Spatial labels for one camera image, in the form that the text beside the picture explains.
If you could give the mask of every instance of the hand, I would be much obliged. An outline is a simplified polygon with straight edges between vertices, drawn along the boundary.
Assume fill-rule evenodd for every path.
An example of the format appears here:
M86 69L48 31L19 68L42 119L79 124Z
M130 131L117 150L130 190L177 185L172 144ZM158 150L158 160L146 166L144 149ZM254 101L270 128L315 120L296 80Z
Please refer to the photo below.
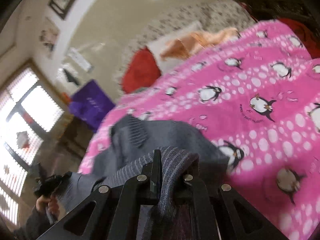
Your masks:
M58 201L54 195L51 195L50 198L46 198L43 195L37 199L36 209L39 213L45 214L45 208L48 206L49 212L56 217L59 217L60 210L58 206Z

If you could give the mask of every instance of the striped knit fabric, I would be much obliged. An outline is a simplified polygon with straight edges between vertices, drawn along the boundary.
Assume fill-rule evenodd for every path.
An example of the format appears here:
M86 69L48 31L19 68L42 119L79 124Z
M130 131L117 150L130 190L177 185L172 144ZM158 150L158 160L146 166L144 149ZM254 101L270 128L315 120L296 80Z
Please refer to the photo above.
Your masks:
M192 164L197 164L199 155L176 147L160 147L162 162L162 189L160 201L148 213L143 230L143 240L191 239L190 221L186 206L173 203L173 188L179 177ZM152 162L153 152L121 168L107 177L101 185L117 187L141 173L143 165Z

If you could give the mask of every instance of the screw head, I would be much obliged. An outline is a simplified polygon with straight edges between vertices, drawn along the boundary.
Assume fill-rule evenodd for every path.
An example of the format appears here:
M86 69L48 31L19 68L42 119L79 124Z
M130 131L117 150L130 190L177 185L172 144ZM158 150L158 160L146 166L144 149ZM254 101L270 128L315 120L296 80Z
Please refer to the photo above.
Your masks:
M230 191L231 190L231 186L229 184L223 184L221 186L223 191Z
M186 175L183 176L183 179L184 179L185 181L191 181L191 180L193 180L193 176L190 175L190 174L186 174Z
M99 187L99 192L102 194L107 193L108 191L109 191L109 188L107 186Z
M143 175L143 174L140 174L138 177L137 177L137 180L138 181L145 181L147 179L147 176L146 175Z

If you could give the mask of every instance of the person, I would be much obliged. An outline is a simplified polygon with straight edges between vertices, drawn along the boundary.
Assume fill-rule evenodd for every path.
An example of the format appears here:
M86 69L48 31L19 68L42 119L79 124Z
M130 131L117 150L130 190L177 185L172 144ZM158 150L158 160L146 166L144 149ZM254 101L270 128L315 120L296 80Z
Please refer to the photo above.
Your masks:
M48 210L51 214L53 214L55 217L59 217L60 210L57 198L54 195L51 195L50 198L44 197L42 195L40 198L37 199L36 205L32 209L31 215L29 216L26 224L23 227L14 230L11 234L11 237L7 238L14 238L17 240L36 240L39 236L41 236L45 231L47 231L51 227L46 215L46 207L48 207Z

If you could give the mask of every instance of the pink penguin blanket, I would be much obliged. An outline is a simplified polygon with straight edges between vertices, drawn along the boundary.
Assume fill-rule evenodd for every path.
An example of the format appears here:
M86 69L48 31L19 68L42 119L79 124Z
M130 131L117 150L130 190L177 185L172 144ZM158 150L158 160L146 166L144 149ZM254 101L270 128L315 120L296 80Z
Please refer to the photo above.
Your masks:
M259 22L207 48L139 94L123 96L88 147L79 172L109 146L125 114L187 122L230 157L225 182L290 240L320 218L320 59L292 30Z

